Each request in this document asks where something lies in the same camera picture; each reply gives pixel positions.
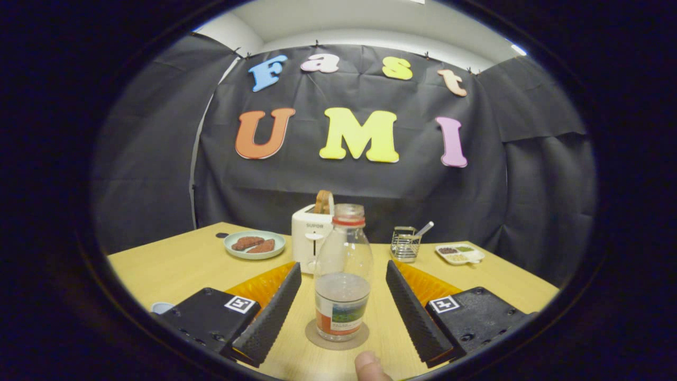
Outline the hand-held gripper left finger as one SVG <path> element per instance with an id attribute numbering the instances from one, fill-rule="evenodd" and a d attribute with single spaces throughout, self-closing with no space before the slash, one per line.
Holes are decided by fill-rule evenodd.
<path id="1" fill-rule="evenodd" d="M 184 340 L 259 367 L 268 356 L 301 285 L 290 262 L 226 291 L 205 287 L 153 316 Z"/>

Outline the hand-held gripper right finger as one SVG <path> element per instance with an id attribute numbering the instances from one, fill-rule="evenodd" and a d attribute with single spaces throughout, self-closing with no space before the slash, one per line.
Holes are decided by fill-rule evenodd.
<path id="1" fill-rule="evenodd" d="M 461 291 L 403 262 L 388 262 L 386 283 L 428 367 L 484 349 L 532 318 L 484 287 Z"/>

